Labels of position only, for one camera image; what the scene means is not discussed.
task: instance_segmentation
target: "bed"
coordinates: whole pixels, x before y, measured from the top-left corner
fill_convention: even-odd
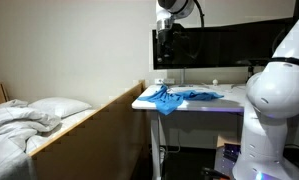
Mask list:
[[[145,113],[131,108],[143,86],[139,82],[100,109],[69,117],[74,123],[28,151],[37,179],[131,179],[148,153]],[[6,101],[0,83],[0,103]]]

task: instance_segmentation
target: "power outlet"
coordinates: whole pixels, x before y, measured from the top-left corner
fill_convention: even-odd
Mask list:
[[[161,84],[175,84],[175,79],[158,78],[158,79],[155,79],[155,84],[157,84],[157,85],[161,85]]]

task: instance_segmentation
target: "blue cloth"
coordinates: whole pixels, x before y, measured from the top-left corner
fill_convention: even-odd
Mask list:
[[[140,101],[149,101],[156,104],[157,110],[164,115],[170,114],[177,109],[183,100],[203,100],[211,101],[212,99],[222,98],[215,92],[196,92],[194,90],[183,91],[178,93],[168,93],[168,87],[163,85],[161,89],[151,96],[139,97]]]

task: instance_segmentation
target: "monitor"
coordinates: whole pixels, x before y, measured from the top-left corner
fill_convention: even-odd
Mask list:
[[[156,30],[152,31],[154,69],[239,67],[245,60],[269,60],[292,18],[219,27],[184,28],[175,35],[173,57],[158,61]]]

